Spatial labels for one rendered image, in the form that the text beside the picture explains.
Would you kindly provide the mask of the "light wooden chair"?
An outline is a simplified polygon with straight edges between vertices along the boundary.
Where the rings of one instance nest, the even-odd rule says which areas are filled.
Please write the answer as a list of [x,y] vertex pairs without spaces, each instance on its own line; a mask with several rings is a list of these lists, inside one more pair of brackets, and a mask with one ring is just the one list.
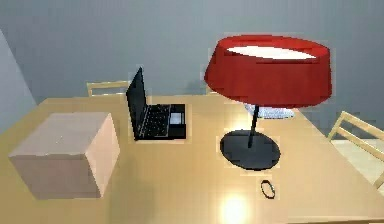
[[97,97],[94,89],[128,88],[129,84],[129,81],[87,82],[86,87],[89,97]]
[[342,111],[327,139],[376,189],[384,191],[384,131]]

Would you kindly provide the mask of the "pale pink cardboard box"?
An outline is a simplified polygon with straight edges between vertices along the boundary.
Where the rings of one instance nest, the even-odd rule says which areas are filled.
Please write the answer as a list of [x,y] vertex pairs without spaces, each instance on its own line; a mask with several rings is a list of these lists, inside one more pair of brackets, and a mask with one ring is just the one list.
[[101,198],[120,147],[107,112],[53,113],[9,159],[37,199]]

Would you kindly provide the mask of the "black open laptop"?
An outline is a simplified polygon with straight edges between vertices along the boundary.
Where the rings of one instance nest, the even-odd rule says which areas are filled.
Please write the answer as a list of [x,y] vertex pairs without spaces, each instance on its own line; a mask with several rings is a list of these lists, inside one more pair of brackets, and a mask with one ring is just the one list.
[[142,68],[131,81],[126,97],[135,141],[186,138],[186,106],[148,104]]

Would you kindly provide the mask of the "red shade table lamp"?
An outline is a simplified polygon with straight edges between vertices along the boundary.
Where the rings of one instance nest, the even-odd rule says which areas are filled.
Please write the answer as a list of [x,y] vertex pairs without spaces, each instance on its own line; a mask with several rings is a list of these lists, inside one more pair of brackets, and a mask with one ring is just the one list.
[[204,74],[214,92],[252,105],[248,130],[233,130],[220,140],[220,151],[245,170],[274,167],[278,144],[256,130],[262,107],[316,106],[332,95],[331,52],[320,43],[288,36],[235,35],[217,41]]

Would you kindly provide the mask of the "light wooden table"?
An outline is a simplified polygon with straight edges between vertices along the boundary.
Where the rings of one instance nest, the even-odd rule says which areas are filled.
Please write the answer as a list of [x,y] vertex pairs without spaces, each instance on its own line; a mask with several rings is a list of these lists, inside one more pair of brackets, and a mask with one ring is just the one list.
[[[247,129],[245,108],[218,95],[154,96],[183,103],[185,141],[135,141],[126,99],[51,98],[0,135],[0,224],[287,224],[384,223],[384,196],[301,113],[257,122],[281,150],[271,170],[229,163],[222,136]],[[121,152],[100,199],[37,200],[8,159],[53,112],[112,114]]]

